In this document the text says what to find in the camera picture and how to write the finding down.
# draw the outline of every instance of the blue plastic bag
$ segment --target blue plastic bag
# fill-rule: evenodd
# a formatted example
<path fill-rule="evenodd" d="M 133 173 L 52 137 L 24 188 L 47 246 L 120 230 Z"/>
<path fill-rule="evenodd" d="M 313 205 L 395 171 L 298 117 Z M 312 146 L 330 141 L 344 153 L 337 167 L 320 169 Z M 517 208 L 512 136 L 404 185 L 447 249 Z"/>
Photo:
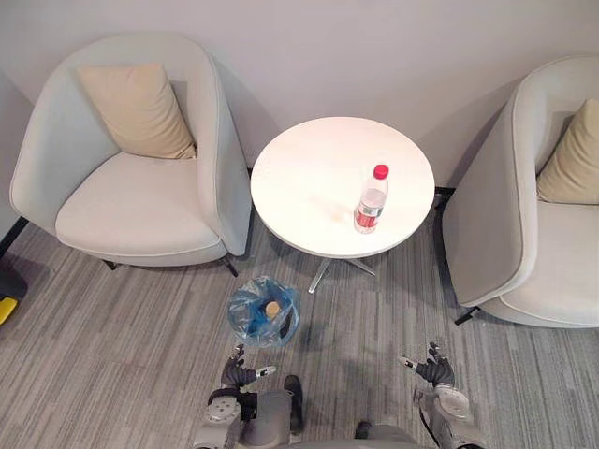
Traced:
<path fill-rule="evenodd" d="M 266 312 L 269 304 L 278 310 L 271 317 Z M 228 321 L 248 345 L 283 346 L 300 325 L 300 294 L 267 276 L 252 279 L 229 299 Z"/>

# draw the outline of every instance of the yellow object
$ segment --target yellow object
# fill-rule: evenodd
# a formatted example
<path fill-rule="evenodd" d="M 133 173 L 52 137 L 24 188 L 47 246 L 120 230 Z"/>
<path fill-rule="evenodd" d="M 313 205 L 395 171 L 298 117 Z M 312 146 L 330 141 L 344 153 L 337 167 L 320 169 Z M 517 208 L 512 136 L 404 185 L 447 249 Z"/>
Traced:
<path fill-rule="evenodd" d="M 599 204 L 599 100 L 584 102 L 536 179 L 549 203 Z"/>
<path fill-rule="evenodd" d="M 268 316 L 270 320 L 277 316 L 279 311 L 281 311 L 281 306 L 279 306 L 277 301 L 271 301 L 266 305 L 266 316 Z"/>
<path fill-rule="evenodd" d="M 0 325 L 7 320 L 18 305 L 19 301 L 14 297 L 4 297 L 4 299 L 0 301 Z"/>

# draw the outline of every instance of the water bottle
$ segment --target water bottle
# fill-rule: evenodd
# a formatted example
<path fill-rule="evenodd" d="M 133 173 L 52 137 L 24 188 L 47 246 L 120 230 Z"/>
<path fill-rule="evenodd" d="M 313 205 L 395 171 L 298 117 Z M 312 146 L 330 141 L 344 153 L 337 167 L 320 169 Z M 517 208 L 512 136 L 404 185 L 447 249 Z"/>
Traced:
<path fill-rule="evenodd" d="M 376 228 L 387 199 L 389 167 L 379 165 L 366 182 L 362 197 L 354 211 L 354 228 L 362 234 L 370 234 Z"/>

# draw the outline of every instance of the floor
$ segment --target floor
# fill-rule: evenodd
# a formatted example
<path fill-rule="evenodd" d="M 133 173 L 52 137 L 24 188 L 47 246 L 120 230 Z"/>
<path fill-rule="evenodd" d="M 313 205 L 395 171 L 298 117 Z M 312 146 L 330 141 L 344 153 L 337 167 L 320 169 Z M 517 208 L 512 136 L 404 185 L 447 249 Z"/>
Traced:
<path fill-rule="evenodd" d="M 440 277 L 433 228 L 430 217 L 400 247 L 366 259 L 376 278 L 333 263 L 310 296 L 318 259 L 257 218 L 237 279 L 218 264 L 109 271 L 28 225 L 0 261 L 30 285 L 0 328 L 0 446 L 191 447 L 235 344 L 226 299 L 268 274 L 301 291 L 301 324 L 284 348 L 249 349 L 246 364 L 279 368 L 258 389 L 300 376 L 304 440 L 350 438 L 367 418 L 433 447 L 411 402 L 423 381 L 396 357 L 424 359 L 434 340 L 488 448 L 599 447 L 599 330 L 518 326 L 485 313 L 454 326 L 460 310 Z"/>

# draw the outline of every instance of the throw pillow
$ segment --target throw pillow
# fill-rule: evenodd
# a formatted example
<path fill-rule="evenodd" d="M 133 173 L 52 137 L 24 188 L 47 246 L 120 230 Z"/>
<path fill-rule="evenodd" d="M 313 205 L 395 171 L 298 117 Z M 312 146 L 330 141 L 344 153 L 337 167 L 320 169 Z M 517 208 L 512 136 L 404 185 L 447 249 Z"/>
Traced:
<path fill-rule="evenodd" d="M 124 152 L 166 159 L 196 155 L 160 64 L 83 66 L 81 83 Z"/>
<path fill-rule="evenodd" d="M 550 203 L 599 204 L 599 101 L 588 99 L 536 180 Z"/>

